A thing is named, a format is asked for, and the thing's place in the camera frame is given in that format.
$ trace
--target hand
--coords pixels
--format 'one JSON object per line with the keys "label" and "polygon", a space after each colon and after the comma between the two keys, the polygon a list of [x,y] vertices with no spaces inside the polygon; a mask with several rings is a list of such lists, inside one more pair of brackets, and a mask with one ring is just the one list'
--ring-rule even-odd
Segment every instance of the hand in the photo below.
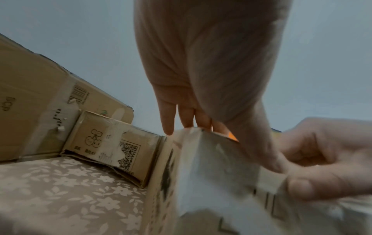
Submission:
{"label": "hand", "polygon": [[291,161],[308,167],[288,177],[302,200],[372,193],[372,122],[310,118],[277,140]]}
{"label": "hand", "polygon": [[263,166],[288,162],[270,135],[261,97],[279,49],[290,0],[136,0],[138,50],[171,135],[184,127],[228,129]]}

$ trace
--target cherry logo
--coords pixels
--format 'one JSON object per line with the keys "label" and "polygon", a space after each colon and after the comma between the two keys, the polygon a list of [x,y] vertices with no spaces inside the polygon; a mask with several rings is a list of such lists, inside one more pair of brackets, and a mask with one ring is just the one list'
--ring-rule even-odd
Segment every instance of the cherry logo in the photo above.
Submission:
{"label": "cherry logo", "polygon": [[92,145],[95,148],[100,147],[102,141],[98,139],[98,137],[102,136],[102,132],[97,131],[96,129],[93,129],[91,133],[93,134],[93,136],[88,136],[87,138],[85,138],[85,144]]}

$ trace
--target opened cardboard box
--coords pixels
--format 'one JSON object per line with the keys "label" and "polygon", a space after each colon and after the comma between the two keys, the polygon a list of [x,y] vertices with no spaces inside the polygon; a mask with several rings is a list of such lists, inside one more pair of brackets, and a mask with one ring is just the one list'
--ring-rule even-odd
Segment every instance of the opened cardboard box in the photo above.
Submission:
{"label": "opened cardboard box", "polygon": [[0,161],[59,153],[80,110],[127,123],[133,109],[0,35]]}
{"label": "opened cardboard box", "polygon": [[371,197],[299,202],[287,195],[285,179],[255,164],[234,140],[177,131],[149,182],[140,234],[372,234]]}
{"label": "opened cardboard box", "polygon": [[110,166],[143,188],[164,138],[131,124],[85,111],[61,154]]}

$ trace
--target flower pattern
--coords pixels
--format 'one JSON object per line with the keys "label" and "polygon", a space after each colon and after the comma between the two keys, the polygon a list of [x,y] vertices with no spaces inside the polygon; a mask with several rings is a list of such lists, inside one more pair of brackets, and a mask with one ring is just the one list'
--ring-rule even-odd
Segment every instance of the flower pattern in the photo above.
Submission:
{"label": "flower pattern", "polygon": [[58,157],[0,165],[0,172],[8,234],[27,234],[24,226],[35,223],[40,234],[138,234],[146,191],[110,168]]}

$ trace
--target wall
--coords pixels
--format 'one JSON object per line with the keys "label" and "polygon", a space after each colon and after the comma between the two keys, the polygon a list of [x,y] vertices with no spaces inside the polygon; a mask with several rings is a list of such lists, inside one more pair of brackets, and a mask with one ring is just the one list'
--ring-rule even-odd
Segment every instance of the wall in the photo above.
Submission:
{"label": "wall", "polygon": [[[134,125],[162,133],[136,48],[131,0],[0,6],[0,33],[131,105]],[[264,99],[273,128],[288,129],[307,116],[371,119],[371,9],[370,0],[294,2]]]}

